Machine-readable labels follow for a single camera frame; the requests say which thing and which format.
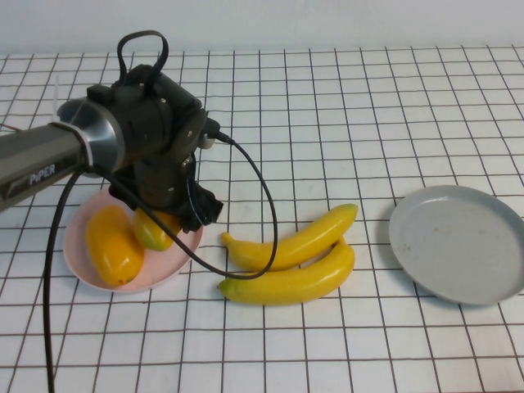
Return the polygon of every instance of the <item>gray plate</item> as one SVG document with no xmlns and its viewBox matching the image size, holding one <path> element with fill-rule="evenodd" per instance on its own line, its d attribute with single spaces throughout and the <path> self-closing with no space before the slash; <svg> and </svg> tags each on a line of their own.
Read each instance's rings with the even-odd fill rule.
<svg viewBox="0 0 524 393">
<path fill-rule="evenodd" d="M 488 305 L 524 289 L 524 222 L 484 192 L 424 188 L 395 208 L 389 232 L 405 272 L 446 300 Z"/>
</svg>

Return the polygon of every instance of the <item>plate rim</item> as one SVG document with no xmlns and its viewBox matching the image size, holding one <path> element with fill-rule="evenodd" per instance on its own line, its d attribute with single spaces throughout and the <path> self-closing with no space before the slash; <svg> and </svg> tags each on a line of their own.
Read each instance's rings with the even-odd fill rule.
<svg viewBox="0 0 524 393">
<path fill-rule="evenodd" d="M 429 195 L 431 195 L 432 192 L 443 191 L 445 193 L 446 190 L 451 190 L 451 189 L 453 189 L 453 190 L 463 190 L 467 194 L 468 193 L 469 194 L 477 194 L 478 196 L 480 196 L 482 198 L 485 198 L 486 200 L 492 201 L 499 208 L 502 208 L 502 209 L 506 210 L 509 215 L 513 216 L 513 218 L 518 219 L 522 223 L 522 227 L 524 228 L 524 221 L 522 220 L 520 215 L 518 215 L 518 213 L 514 209 L 512 209 L 508 204 L 504 203 L 503 201 L 501 201 L 496 196 L 490 195 L 487 192 L 483 192 L 481 190 L 478 190 L 478 189 L 472 188 L 472 187 L 461 186 L 461 185 L 451 185 L 451 184 L 442 184 L 442 185 L 424 187 L 424 188 L 418 189 L 418 190 L 416 190 L 414 192 L 411 192 L 410 194 L 406 195 L 397 204 L 397 206 L 393 209 L 393 212 L 391 213 L 391 217 L 389 219 L 388 236 L 390 238 L 390 247 L 391 247 L 391 251 L 393 252 L 393 255 L 395 256 L 396 260 L 398 261 L 398 263 L 399 263 L 400 267 L 402 268 L 402 270 L 404 271 L 404 273 L 406 273 L 415 283 L 417 283 L 417 285 L 419 285 L 425 291 L 427 291 L 427 292 L 429 292 L 429 293 L 431 293 L 431 294 L 433 294 L 433 295 L 435 295 L 435 296 L 437 296 L 437 297 L 439 297 L 439 298 L 441 298 L 443 300 L 451 301 L 451 302 L 454 302 L 454 303 L 457 303 L 457 304 L 462 304 L 462 305 L 476 305 L 476 306 L 479 306 L 479 305 L 496 305 L 496 304 L 498 304 L 501 301 L 513 298 L 514 296 L 518 295 L 522 290 L 524 290 L 524 280 L 523 280 L 522 287 L 520 287 L 516 291 L 512 292 L 510 295 L 507 295 L 504 298 L 500 298 L 498 300 L 475 302 L 475 301 L 464 301 L 464 300 L 454 299 L 452 296 L 447 296 L 446 294 L 442 294 L 442 293 L 439 293 L 438 291 L 429 289 L 424 284 L 420 283 L 418 281 L 418 279 L 416 279 L 412 275 L 412 273 L 404 266 L 403 260 L 400 258 L 401 255 L 398 255 L 395 252 L 395 247 L 393 247 L 393 242 L 392 242 L 392 239 L 395 238 L 394 236 L 392 236 L 393 226 L 394 226 L 394 225 L 392 225 L 392 223 L 401 221 L 401 217 L 402 217 L 400 215 L 401 214 L 401 210 L 398 209 L 398 208 L 400 206 L 408 206 L 411 203 L 411 200 L 419 197 L 421 194 L 428 193 L 428 196 L 429 196 Z M 521 259 L 520 263 L 524 265 L 524 259 Z"/>
<path fill-rule="evenodd" d="M 83 208 L 85 207 L 85 205 L 88 202 L 90 202 L 94 198 L 101 197 L 102 194 L 109 195 L 111 198 L 114 199 L 114 202 L 115 202 L 116 205 L 122 206 L 125 210 L 129 210 L 129 207 L 127 205 L 125 205 L 122 201 L 112 197 L 111 194 L 109 194 L 109 191 L 107 189 L 105 189 L 105 188 L 103 188 L 102 190 L 98 191 L 97 193 L 95 193 L 94 195 L 89 197 L 81 206 L 78 206 L 77 210 L 75 211 L 75 214 L 73 215 L 73 217 L 71 218 L 71 220 L 67 224 L 67 226 L 65 227 L 64 237 L 63 237 L 63 240 L 62 240 L 62 254 L 64 256 L 64 261 L 65 261 L 65 264 L 67 265 L 67 268 L 83 284 L 85 284 L 85 285 L 87 285 L 87 286 L 89 286 L 91 288 L 97 289 L 99 291 L 108 291 L 108 292 L 114 292 L 114 293 L 120 293 L 120 294 L 130 294 L 130 295 L 131 294 L 136 294 L 136 293 L 148 291 L 148 290 L 150 290 L 150 289 L 152 289 L 154 287 L 158 287 L 159 285 L 169 281 L 171 278 L 177 276 L 187 266 L 187 264 L 192 260 L 192 258 L 189 255 L 187 255 L 186 253 L 183 253 L 185 255 L 184 256 L 185 262 L 180 266 L 179 269 L 177 269 L 172 274 L 170 274 L 168 277 L 163 278 L 163 279 L 161 279 L 158 282 L 154 282 L 154 283 L 152 283 L 150 285 L 146 285 L 144 287 L 139 287 L 139 288 L 136 288 L 136 289 L 126 290 L 126 289 L 121 289 L 121 287 L 112 287 L 112 288 L 99 287 L 99 286 L 97 286 L 97 285 L 95 285 L 95 284 L 93 284 L 93 283 L 91 283 L 89 281 L 86 281 L 80 274 L 77 273 L 76 269 L 74 268 L 74 266 L 70 262 L 70 258 L 68 258 L 68 254 L 69 253 L 66 251 L 66 249 L 69 249 L 70 247 L 67 246 L 67 240 L 68 240 L 68 238 L 70 236 L 71 223 L 73 223 L 76 219 L 78 219 L 78 217 L 83 213 Z M 198 231 L 194 232 L 194 236 L 195 236 L 196 239 L 191 241 L 191 243 L 195 244 L 194 249 L 192 247 L 192 244 L 189 245 L 189 248 L 193 252 L 195 252 L 198 249 L 198 247 L 199 247 L 199 245 L 201 243 L 201 239 L 203 237 L 203 231 L 204 231 L 204 228 L 202 227 Z"/>
</svg>

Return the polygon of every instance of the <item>white grid tablecloth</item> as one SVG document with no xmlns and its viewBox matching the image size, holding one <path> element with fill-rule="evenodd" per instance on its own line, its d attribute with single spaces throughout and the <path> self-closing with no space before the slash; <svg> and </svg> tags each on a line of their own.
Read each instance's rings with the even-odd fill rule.
<svg viewBox="0 0 524 393">
<path fill-rule="evenodd" d="M 60 251 L 63 227 L 104 187 L 82 178 L 52 272 L 56 391 L 524 391 L 524 297 L 487 308 L 436 299 L 399 268 L 387 235 L 395 203 L 435 184 L 478 188 L 524 215 L 522 59 L 520 47 L 172 53 L 164 72 L 260 164 L 283 236 L 359 205 L 346 234 L 355 271 L 330 296 L 288 307 L 224 301 L 221 278 L 195 263 L 152 291 L 96 291 Z M 60 105 L 116 81 L 118 63 L 114 53 L 0 56 L 0 122 L 47 123 L 56 75 Z M 225 202 L 198 254 L 225 268 L 219 233 L 270 240 L 269 207 L 236 151 L 197 154 L 201 185 Z M 0 392 L 46 389 L 41 274 L 64 184 L 0 215 Z"/>
</svg>

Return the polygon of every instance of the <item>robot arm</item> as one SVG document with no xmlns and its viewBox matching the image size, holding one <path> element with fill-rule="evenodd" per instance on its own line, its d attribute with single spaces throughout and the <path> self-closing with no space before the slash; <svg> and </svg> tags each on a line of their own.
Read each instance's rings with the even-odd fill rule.
<svg viewBox="0 0 524 393">
<path fill-rule="evenodd" d="M 162 38 L 158 61 L 128 72 L 122 48 L 145 35 Z M 219 124 L 160 72 L 168 52 L 155 31 L 124 37 L 118 46 L 120 78 L 112 86 L 94 85 L 86 97 L 64 103 L 57 122 L 1 137 L 0 210 L 83 165 L 112 172 L 151 209 L 179 216 L 185 232 L 216 222 L 223 204 L 196 183 L 194 152 L 211 147 Z M 110 193 L 136 208 L 117 188 L 111 186 Z"/>
</svg>

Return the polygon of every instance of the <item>metal arm tube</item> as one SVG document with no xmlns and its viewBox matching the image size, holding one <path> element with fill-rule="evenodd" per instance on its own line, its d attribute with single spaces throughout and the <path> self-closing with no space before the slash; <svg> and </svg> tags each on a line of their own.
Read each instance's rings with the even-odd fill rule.
<svg viewBox="0 0 524 393">
<path fill-rule="evenodd" d="M 53 124 L 0 137 L 0 211 L 71 174 L 84 162 L 76 135 Z"/>
</svg>

